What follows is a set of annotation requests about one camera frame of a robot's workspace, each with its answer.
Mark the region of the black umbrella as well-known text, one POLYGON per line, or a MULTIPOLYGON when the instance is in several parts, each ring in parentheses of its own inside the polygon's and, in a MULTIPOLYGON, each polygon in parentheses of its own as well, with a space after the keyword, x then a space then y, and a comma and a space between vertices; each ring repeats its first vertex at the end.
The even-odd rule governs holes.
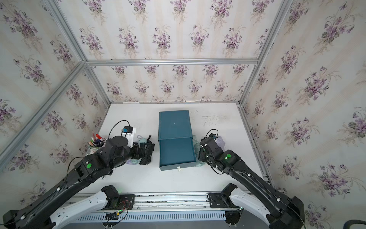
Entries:
POLYGON ((141 159, 140 165, 149 165, 152 160, 152 154, 155 148, 155 144, 151 141, 151 135, 148 136, 149 141, 146 144, 146 156, 145 158, 141 159))

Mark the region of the teal top drawer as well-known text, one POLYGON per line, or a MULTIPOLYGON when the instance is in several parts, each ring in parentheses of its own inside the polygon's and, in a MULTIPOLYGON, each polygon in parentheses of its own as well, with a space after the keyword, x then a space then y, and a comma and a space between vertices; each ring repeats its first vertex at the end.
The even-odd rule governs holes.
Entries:
POLYGON ((161 171, 195 167, 197 159, 193 138, 176 138, 159 141, 161 171))

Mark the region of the teal drawer cabinet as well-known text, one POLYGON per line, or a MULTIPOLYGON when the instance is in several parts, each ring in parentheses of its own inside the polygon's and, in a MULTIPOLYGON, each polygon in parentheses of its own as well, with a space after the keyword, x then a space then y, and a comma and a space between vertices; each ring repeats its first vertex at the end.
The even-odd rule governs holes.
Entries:
POLYGON ((159 141, 192 137, 192 127, 188 110, 159 112, 159 141))

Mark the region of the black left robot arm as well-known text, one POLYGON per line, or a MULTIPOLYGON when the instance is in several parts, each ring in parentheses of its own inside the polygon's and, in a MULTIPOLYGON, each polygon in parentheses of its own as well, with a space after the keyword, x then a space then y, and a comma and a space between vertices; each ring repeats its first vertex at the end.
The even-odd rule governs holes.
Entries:
POLYGON ((120 194, 113 185, 77 203, 64 206, 70 198, 103 176, 126 164, 139 153, 138 143, 128 146, 124 136, 108 139, 104 147, 85 156, 66 177, 36 201, 21 210, 10 210, 3 216, 3 226, 8 229, 61 229, 92 211, 108 204, 117 205, 120 194))

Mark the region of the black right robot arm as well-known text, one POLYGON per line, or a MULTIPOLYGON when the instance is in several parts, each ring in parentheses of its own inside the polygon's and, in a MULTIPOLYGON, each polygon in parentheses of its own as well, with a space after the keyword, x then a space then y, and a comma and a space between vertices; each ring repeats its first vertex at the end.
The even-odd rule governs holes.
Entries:
POLYGON ((246 210, 261 219, 271 229, 304 229, 304 203, 298 197, 288 197, 259 177, 238 154, 224 151, 212 136, 200 142, 199 159, 218 175, 228 175, 245 186, 245 194, 230 183, 221 192, 222 202, 233 204, 238 211, 246 210))

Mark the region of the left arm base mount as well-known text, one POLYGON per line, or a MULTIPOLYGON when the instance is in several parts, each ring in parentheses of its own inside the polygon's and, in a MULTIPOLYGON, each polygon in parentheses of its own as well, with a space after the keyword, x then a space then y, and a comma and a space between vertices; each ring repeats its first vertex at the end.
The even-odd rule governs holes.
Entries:
POLYGON ((119 198, 109 200, 101 210, 123 210, 124 208, 132 210, 135 197, 134 194, 120 194, 119 198))

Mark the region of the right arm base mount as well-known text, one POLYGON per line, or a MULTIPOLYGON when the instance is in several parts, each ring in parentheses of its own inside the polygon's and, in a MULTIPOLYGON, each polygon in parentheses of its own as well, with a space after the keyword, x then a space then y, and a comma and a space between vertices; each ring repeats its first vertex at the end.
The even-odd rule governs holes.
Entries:
POLYGON ((209 192, 207 194, 207 199, 210 203, 211 209, 227 209, 227 208, 233 208, 236 210, 242 210, 243 207, 236 206, 230 199, 231 193, 213 193, 209 192))

